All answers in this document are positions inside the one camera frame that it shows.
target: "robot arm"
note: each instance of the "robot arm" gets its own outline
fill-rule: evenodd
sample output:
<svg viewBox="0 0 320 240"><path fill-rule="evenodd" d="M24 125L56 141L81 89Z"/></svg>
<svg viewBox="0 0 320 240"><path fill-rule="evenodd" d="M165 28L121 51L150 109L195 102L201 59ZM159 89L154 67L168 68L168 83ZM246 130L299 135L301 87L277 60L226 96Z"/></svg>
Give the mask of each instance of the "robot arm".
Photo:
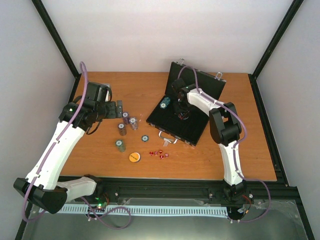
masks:
<svg viewBox="0 0 320 240"><path fill-rule="evenodd" d="M72 181L58 182L60 172L65 165L70 153L80 138L90 130L95 122L103 119L114 119L122 117L122 102L118 101L118 106L112 98L111 89L103 84L89 82L83 105L66 129L63 136L57 141L58 135L66 127L78 108L77 101L68 103L59 116L60 122L57 124L54 135L42 154L35 167L28 173L26 178L17 178L13 187L24 197L32 180L36 180L31 188L28 200L49 213L58 212L66 202L73 199L89 196L95 193L100 194L100 180L91 175ZM38 169L49 149L55 146L44 162L41 171Z"/></svg>
<svg viewBox="0 0 320 240"><path fill-rule="evenodd" d="M224 167L224 195L229 202L237 199L239 194L246 191L245 181L239 176L242 175L239 145L234 148L235 143L240 139L242 131L239 121L221 106L229 108L237 114L233 103L223 103L207 95L196 85L185 86L181 78L172 84L178 98L181 109L196 106L209 116L210 134L212 139L219 145L223 167Z"/></svg>
<svg viewBox="0 0 320 240"><path fill-rule="evenodd" d="M216 100L215 102L212 102L208 100L210 96L207 95L208 98L205 98L203 97L203 95L207 95L207 94L204 92L200 94L196 88L189 90L189 92L186 93L188 103L196 106L198 109L200 109L201 111L203 111L205 114L209 116L211 136L213 140L219 145L221 155L222 155L222 161L223 161L223 167L224 167L224 181L230 186L237 185L243 181L236 171L236 166L235 166L235 161L233 156L233 146L235 145L236 141L239 139L237 137L239 136L239 134L236 134L237 140L231 141L232 139L231 140L228 139L222 142L223 141L222 135L217 134L219 131L217 122L223 126L228 125L229 122L226 121L226 124L224 124L223 118L225 118L225 116L220 114L219 108L221 107L217 105L217 103L220 105L223 105L224 103L218 100ZM232 125L235 126L235 132L237 131L239 131L239 133L241 132L240 124L236 125L233 123ZM238 171L239 173L242 174L240 159L239 159L239 146L237 145L235 148L236 148L235 157L236 157L236 163L238 166Z"/></svg>

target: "black cable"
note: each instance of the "black cable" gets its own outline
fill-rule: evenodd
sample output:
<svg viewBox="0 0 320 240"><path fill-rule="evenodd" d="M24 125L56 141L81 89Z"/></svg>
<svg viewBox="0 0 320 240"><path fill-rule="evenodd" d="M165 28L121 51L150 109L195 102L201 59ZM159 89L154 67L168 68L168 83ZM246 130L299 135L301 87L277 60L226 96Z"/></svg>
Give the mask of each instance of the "black cable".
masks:
<svg viewBox="0 0 320 240"><path fill-rule="evenodd" d="M86 134L87 134L87 135L94 134L94 133L98 130L98 128L99 128L99 126L100 126L101 122L102 122L102 121L99 121L99 123L97 124L97 126L95 127L95 129L94 129L92 132L89 132L89 131L90 131L90 129L91 129L91 127L90 127L90 128L86 131Z"/></svg>

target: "orange wooden surface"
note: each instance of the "orange wooden surface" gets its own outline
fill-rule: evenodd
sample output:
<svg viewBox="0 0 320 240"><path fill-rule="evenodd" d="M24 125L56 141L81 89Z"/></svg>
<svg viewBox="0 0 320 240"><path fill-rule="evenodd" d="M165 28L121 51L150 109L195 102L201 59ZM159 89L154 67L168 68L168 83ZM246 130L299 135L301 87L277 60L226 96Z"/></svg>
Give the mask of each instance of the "orange wooden surface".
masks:
<svg viewBox="0 0 320 240"><path fill-rule="evenodd" d="M197 180L224 178L220 149L210 136L209 124L196 147L182 141L163 147L164 141L158 137L159 131L146 123L147 117L164 95L167 72L89 72L88 76L91 82L111 85L112 100L122 100L123 110L138 118L139 128L132 130L127 126L127 134L120 136L117 125L121 119L103 120L97 132L84 135L79 140L61 175ZM235 104L248 131L247 139L239 146L244 175L247 178L276 181L248 75L225 73L223 78L227 82L219 100ZM82 94L83 84L84 79L81 78L76 96ZM142 135L148 135L149 141L142 142ZM125 152L119 152L115 147L117 139L124 140ZM159 149L168 153L169 157L161 160L158 156L149 155L150 151ZM140 153L140 162L129 161L129 155L133 152Z"/></svg>

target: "black bracket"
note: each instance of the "black bracket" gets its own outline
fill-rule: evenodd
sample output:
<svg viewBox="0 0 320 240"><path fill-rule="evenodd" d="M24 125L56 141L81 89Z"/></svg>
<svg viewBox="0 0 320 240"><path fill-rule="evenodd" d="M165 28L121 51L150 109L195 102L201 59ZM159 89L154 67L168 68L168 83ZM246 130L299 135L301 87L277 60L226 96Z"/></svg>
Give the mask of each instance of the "black bracket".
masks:
<svg viewBox="0 0 320 240"><path fill-rule="evenodd" d="M237 114L232 102L224 104L225 107ZM216 144L228 146L229 143L240 139L242 131L240 122L224 108L213 108L209 111L210 133Z"/></svg>

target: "purple cable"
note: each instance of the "purple cable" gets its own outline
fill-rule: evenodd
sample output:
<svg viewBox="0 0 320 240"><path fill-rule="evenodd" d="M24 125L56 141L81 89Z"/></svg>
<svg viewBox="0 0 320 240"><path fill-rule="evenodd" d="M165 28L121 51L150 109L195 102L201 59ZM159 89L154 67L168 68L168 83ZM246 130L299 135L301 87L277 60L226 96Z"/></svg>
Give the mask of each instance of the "purple cable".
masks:
<svg viewBox="0 0 320 240"><path fill-rule="evenodd" d="M214 99L213 97L207 95L206 93L203 93L202 91L199 90L199 86L198 86L198 77L197 77L197 73L196 73L196 70L194 67L192 66L184 66L183 68L181 68L179 74L178 74L178 79L180 78L180 75L182 73L182 71L185 69L185 68L191 68L194 72L194 78L195 78L195 86L196 86L196 90L198 91L198 93L200 93L201 96L203 96L205 99L207 99L208 101L218 105L219 107L225 109L226 111L228 111L230 114L232 114L238 121L239 123L241 124L242 128L243 128L243 131L244 131L244 136L243 138L241 138L240 140L238 140L234 145L233 145L233 161L234 161L234 166L235 166L235 170L238 171L239 170L239 167L237 165L237 158L236 158L236 150L235 150L235 147L241 143L242 141L244 141L246 138L247 138L247 128L245 126L245 124L242 122L242 120L240 119L240 117L234 113L232 110L230 110L228 107L224 106L223 104L220 104L217 102L216 99ZM260 183L263 184L263 186L265 187L266 191L267 191L267 194L268 194L268 200L269 200L269 204L268 204L268 207L267 209L265 210L265 212L263 214L261 214L260 216L254 218L254 219L251 219L251 220L240 220L239 222L240 223L251 223L253 221L256 221L256 220L259 220L261 218L263 218L270 210L271 208L271 195L270 195L270 191L269 191L269 188L268 186L266 185L266 183L260 179L256 179L256 178L245 178L244 176L242 176L239 172L237 172L237 174L239 175L240 178L242 178L243 180L245 181L258 181Z"/></svg>
<svg viewBox="0 0 320 240"><path fill-rule="evenodd" d="M107 228L110 228L110 229L113 229L113 230L125 229L125 228L128 227L129 224L131 223L131 213L130 213L129 209L127 209L127 208L124 207L124 206L117 206L117 207L115 207L115 208L107 211L107 212L104 213L103 215L98 216L97 213L95 212L95 210L93 209L93 207L90 205L90 203L89 203L83 196L80 197L80 198L88 205L90 211L94 214L94 216L96 217L96 219L98 219L98 220L99 220L103 225L105 225ZM117 210L117 209L123 209L123 210L125 210L125 211L128 213L128 215L129 215L129 221L127 222L126 225L120 226L120 227L115 227L115 226L110 226L110 225L106 224L104 221L101 220L101 218L107 216L109 213L111 213L111 212L113 212L113 211L115 211L115 210Z"/></svg>
<svg viewBox="0 0 320 240"><path fill-rule="evenodd" d="M80 69L81 69L81 72L82 74L84 74L84 87L83 87L83 94L82 94L82 97L81 97L81 101L79 103L79 106L77 107L74 115L72 116L72 118L70 119L70 121L67 123L67 125L64 127L64 129L61 131L61 133L59 134L59 136L56 138L57 141L60 140L60 138L63 136L63 134L67 131L68 127L72 124L72 122L75 120L75 118L77 117L78 113L80 112L80 109L82 107L82 105L84 104L84 101L85 101L85 97L86 97L86 92L87 92L87 85L88 85L88 72L87 72L87 68L86 68L86 65L83 61L80 62ZM51 151L54 149L55 145L57 143L54 142L52 143L52 145L50 146L50 148L48 149L48 151L46 152L43 160L41 161L40 165L39 165L39 168L38 170L36 171L36 174L39 174L42 170L42 167L44 166L47 158L49 157ZM32 218L32 219L28 219L26 217L26 206L27 206L27 202L28 202L28 197L29 197L29 194L30 194L30 191L31 191L31 188L32 186L35 184L37 180L37 177L35 176L31 183L29 184L26 192L25 192L25 195L24 195L24 199L23 199L23 205L22 205L22 211L21 211L21 215L22 215L22 219L29 223L29 222L32 222L32 221L35 221L37 219L39 219L40 217L42 217L42 215L46 212L45 210L43 210L38 216Z"/></svg>

